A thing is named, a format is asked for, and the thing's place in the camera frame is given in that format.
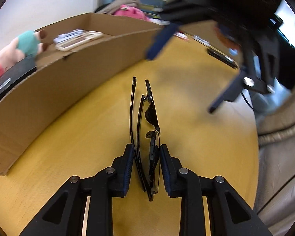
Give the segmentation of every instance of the yellow table surface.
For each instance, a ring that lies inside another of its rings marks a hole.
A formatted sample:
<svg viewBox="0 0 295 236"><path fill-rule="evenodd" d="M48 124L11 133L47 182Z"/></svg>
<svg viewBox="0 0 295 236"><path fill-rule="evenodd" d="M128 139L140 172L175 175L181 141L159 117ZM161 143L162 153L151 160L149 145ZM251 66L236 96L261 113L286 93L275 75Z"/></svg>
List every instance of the yellow table surface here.
<svg viewBox="0 0 295 236"><path fill-rule="evenodd" d="M79 101L29 146L7 176L0 176L0 226L8 236L19 235L70 176L94 176L123 154L130 143L134 75L134 128L149 79L161 143L171 156L200 176L224 176L252 207L258 178L254 114L241 96L234 103L224 102L214 115L207 112L237 73L209 56L205 46L174 37L158 59L131 66ZM148 128L143 118L142 136ZM178 235L180 205L180 198L167 196L162 178L150 203L134 165L126 198L113 199L114 234Z"/></svg>

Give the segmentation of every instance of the metal rivet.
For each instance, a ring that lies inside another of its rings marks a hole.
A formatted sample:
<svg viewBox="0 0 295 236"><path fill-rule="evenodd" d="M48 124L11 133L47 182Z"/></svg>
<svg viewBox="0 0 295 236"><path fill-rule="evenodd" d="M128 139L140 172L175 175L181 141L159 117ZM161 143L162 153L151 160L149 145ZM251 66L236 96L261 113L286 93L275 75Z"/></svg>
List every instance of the metal rivet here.
<svg viewBox="0 0 295 236"><path fill-rule="evenodd" d="M115 169L113 167L109 167L105 171L106 171L107 174L112 174L112 173L115 172Z"/></svg>
<svg viewBox="0 0 295 236"><path fill-rule="evenodd" d="M77 181L79 181L79 177L78 176L72 176L72 177L70 177L70 179L69 179L69 181L70 181L70 183L76 183Z"/></svg>
<svg viewBox="0 0 295 236"><path fill-rule="evenodd" d="M225 181L225 179L224 179L224 177L222 177L222 176L217 176L217 177L215 178L215 181L217 181L218 183L223 183L223 182Z"/></svg>
<svg viewBox="0 0 295 236"><path fill-rule="evenodd" d="M180 168L179 169L180 174L187 174L188 172L189 172L189 170L187 168Z"/></svg>
<svg viewBox="0 0 295 236"><path fill-rule="evenodd" d="M244 77L244 84L249 86L249 87L253 87L254 86L254 82L252 79L248 78L248 77Z"/></svg>
<svg viewBox="0 0 295 236"><path fill-rule="evenodd" d="M266 88L267 88L267 90L268 90L270 93L272 93L272 94L275 93L273 87L272 87L270 84L268 84L268 85L266 86Z"/></svg>

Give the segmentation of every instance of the pink stuffed pig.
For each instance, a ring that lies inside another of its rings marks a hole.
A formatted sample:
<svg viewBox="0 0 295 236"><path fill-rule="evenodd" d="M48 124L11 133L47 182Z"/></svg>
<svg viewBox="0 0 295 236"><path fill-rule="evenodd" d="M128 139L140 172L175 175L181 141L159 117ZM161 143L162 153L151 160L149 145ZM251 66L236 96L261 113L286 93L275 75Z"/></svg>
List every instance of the pink stuffed pig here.
<svg viewBox="0 0 295 236"><path fill-rule="evenodd" d="M47 36L46 31L26 31L13 39L0 51L0 77L16 63L29 55L36 56L48 48L41 39Z"/></svg>
<svg viewBox="0 0 295 236"><path fill-rule="evenodd" d="M131 17L131 18L137 18L137 19L142 19L145 21L149 21L149 18L145 16L144 12L139 10L138 8L131 7L131 6L126 6L126 5L121 5L120 9L117 10L114 15L116 16L126 16L126 17Z"/></svg>

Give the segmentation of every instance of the cardboard box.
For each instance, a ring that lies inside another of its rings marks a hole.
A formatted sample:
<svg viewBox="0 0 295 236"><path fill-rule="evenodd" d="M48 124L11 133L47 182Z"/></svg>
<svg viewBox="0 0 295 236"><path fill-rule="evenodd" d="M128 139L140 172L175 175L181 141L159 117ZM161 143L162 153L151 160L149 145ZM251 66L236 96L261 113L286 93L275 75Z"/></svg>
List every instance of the cardboard box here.
<svg viewBox="0 0 295 236"><path fill-rule="evenodd" d="M82 97L144 59L160 26L143 20L87 13L43 27L52 42L81 28L104 37L61 52L51 45L36 57L38 70L0 101L0 175L44 129Z"/></svg>

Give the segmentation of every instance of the black box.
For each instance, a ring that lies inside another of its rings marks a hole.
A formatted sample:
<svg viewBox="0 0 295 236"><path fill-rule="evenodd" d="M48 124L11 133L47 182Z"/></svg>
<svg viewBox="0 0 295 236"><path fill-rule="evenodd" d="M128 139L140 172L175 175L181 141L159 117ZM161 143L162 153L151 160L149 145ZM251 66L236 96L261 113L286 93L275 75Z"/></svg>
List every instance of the black box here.
<svg viewBox="0 0 295 236"><path fill-rule="evenodd" d="M37 70L35 58L30 55L16 63L0 78L0 100L18 83Z"/></svg>

